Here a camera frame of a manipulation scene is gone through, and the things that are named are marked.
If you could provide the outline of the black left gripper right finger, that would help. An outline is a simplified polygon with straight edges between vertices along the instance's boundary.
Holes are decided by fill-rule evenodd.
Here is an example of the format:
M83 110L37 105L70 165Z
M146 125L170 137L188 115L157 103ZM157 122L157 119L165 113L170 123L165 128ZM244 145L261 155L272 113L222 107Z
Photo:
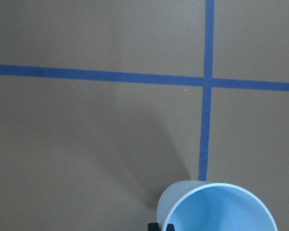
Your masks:
M167 224L166 231L175 231L175 227L173 224Z

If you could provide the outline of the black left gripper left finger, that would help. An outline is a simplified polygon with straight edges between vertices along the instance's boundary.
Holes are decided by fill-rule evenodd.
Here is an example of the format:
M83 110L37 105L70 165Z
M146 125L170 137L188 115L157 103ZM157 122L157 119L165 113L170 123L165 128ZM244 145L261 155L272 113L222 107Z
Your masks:
M159 224L158 223L148 223L147 230L148 231L159 231Z

